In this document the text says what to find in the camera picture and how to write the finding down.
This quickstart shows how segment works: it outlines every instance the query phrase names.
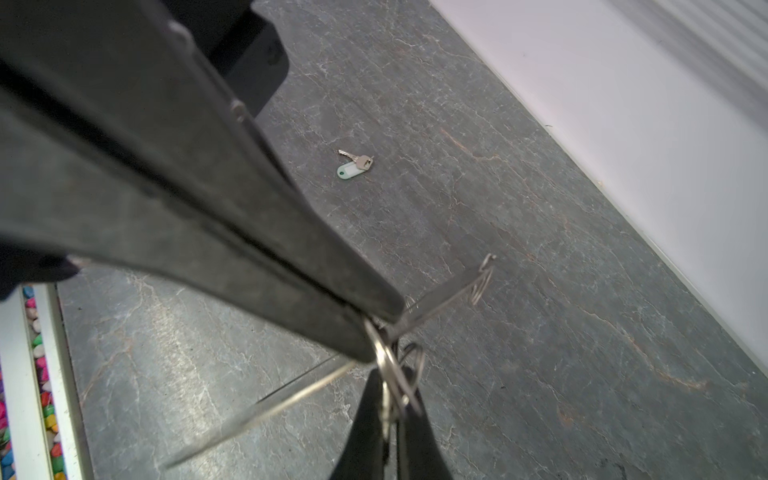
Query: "green stone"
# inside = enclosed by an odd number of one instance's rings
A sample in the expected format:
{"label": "green stone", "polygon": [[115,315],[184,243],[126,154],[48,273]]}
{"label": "green stone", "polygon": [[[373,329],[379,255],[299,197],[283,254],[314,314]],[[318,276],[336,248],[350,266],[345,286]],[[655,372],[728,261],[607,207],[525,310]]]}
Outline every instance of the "green stone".
{"label": "green stone", "polygon": [[54,475],[64,470],[64,457],[58,456],[51,458],[51,467],[53,467]]}

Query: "white wall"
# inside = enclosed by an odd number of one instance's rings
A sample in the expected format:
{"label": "white wall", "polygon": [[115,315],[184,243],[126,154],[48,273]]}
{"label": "white wall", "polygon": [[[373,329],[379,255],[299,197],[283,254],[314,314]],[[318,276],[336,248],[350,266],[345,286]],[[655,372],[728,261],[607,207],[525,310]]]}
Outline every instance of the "white wall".
{"label": "white wall", "polygon": [[432,0],[765,372],[768,134],[598,0]]}

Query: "gray marble surface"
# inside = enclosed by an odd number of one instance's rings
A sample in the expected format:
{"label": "gray marble surface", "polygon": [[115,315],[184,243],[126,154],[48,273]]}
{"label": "gray marble surface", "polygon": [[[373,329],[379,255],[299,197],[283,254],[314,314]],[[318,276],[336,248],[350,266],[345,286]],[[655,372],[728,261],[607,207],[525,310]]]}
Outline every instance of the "gray marble surface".
{"label": "gray marble surface", "polygon": [[[413,336],[455,478],[768,478],[766,378],[426,0],[257,7],[292,61],[259,122],[319,214],[413,296],[498,255]],[[365,370],[161,473],[329,353],[141,273],[59,288],[97,478],[327,478]]]}

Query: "metal strip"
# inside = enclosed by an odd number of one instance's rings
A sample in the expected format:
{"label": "metal strip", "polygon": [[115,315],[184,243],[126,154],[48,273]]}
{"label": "metal strip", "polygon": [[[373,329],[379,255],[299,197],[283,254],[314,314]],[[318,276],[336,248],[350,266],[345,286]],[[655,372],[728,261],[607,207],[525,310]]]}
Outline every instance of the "metal strip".
{"label": "metal strip", "polygon": [[16,478],[53,478],[22,289],[0,303],[0,365]]}
{"label": "metal strip", "polygon": [[64,324],[61,322],[58,295],[51,284],[35,284],[34,289],[67,478],[91,480],[94,477],[93,466],[85,441],[83,417],[74,384]]}

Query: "silver key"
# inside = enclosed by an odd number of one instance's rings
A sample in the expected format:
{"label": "silver key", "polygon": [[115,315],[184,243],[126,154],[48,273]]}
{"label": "silver key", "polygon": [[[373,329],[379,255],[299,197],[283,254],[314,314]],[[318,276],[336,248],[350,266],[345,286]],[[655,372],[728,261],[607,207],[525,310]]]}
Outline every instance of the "silver key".
{"label": "silver key", "polygon": [[353,162],[355,162],[355,166],[360,170],[368,170],[371,168],[371,164],[373,163],[373,158],[369,157],[368,155],[360,155],[358,157],[357,155],[352,155],[350,152],[346,152],[344,150],[339,150],[339,155],[344,155],[345,157],[351,159]]}

